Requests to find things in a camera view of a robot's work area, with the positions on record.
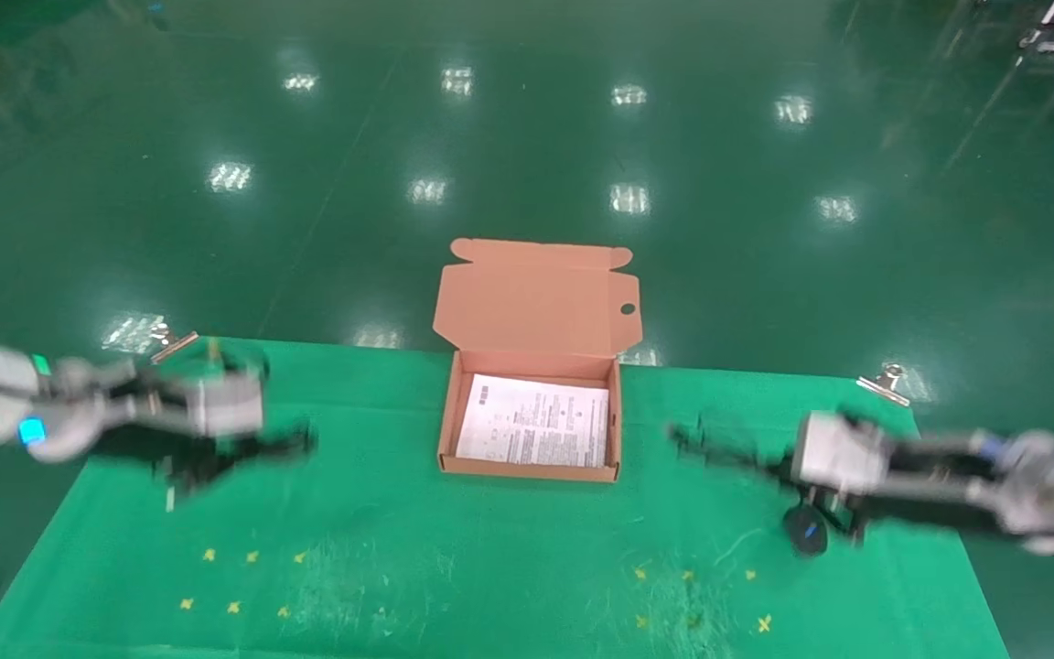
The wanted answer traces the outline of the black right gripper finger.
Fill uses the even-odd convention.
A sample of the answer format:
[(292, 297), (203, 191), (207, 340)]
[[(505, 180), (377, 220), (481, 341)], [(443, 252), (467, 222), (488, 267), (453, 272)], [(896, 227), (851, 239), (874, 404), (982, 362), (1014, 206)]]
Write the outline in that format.
[(867, 530), (867, 509), (861, 498), (831, 498), (825, 505), (825, 520), (843, 535), (850, 546), (861, 547)]
[(678, 456), (695, 456), (706, 467), (739, 469), (769, 480), (793, 479), (790, 453), (777, 460), (766, 459), (753, 449), (738, 448), (726, 442), (714, 442), (702, 426), (687, 426), (684, 423), (669, 425), (668, 439), (676, 446)]

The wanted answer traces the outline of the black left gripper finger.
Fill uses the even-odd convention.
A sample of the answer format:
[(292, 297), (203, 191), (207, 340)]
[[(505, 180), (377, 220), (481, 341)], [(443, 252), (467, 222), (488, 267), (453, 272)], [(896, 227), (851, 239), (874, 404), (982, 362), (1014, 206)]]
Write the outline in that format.
[(317, 450), (318, 433), (309, 423), (269, 434), (239, 438), (237, 462), (306, 459)]
[(156, 460), (156, 474), (168, 488), (184, 497), (204, 492), (221, 474), (221, 457), (210, 454), (164, 456)]

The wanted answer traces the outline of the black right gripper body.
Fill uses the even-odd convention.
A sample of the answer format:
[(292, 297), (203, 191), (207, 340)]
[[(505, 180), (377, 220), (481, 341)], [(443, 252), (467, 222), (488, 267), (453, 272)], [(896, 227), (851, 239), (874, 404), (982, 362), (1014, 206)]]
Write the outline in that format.
[(844, 535), (850, 542), (862, 543), (867, 517), (857, 498), (807, 482), (793, 472), (793, 456), (783, 456), (764, 467), (778, 485), (798, 495), (798, 501), (782, 517), (782, 526), (790, 543), (828, 543), (829, 531)]

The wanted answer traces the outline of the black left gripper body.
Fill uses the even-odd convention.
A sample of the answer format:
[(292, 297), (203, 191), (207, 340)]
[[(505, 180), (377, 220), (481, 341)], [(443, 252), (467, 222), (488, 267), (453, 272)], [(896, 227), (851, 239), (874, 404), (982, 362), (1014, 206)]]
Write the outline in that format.
[(177, 434), (157, 428), (126, 426), (112, 430), (112, 459), (130, 460), (156, 474), (156, 460), (164, 456), (210, 454), (221, 457), (221, 477), (234, 469), (239, 438), (209, 438)]

